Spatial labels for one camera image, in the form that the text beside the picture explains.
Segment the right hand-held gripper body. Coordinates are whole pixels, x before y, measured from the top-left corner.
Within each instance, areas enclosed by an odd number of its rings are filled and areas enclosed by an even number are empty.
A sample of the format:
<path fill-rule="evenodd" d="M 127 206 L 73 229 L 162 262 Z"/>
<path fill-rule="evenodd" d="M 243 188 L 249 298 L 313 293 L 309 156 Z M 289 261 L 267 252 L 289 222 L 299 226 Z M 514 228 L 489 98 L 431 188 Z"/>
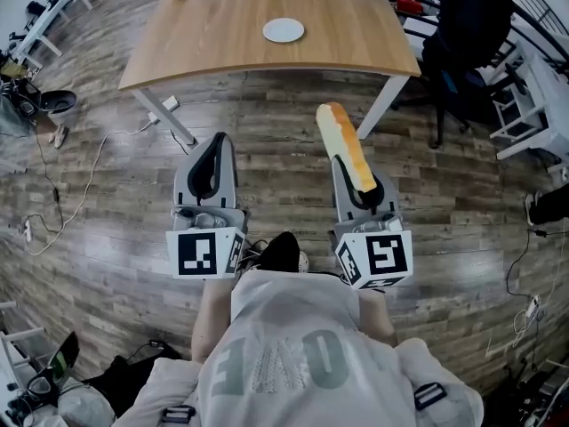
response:
<path fill-rule="evenodd" d="M 354 290 L 384 290 L 413 274 L 412 233 L 397 212 L 348 213 L 334 225 L 333 244 L 341 280 Z"/>

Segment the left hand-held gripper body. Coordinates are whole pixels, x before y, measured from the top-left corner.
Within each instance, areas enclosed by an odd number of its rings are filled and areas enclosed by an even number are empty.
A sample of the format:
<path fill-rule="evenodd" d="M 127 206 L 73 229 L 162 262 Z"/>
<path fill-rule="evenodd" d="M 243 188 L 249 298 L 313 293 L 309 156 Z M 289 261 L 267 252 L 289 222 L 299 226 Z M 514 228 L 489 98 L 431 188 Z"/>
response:
<path fill-rule="evenodd" d="M 171 272 L 181 279 L 234 278 L 244 249 L 248 215 L 240 209 L 179 205 L 166 233 Z"/>

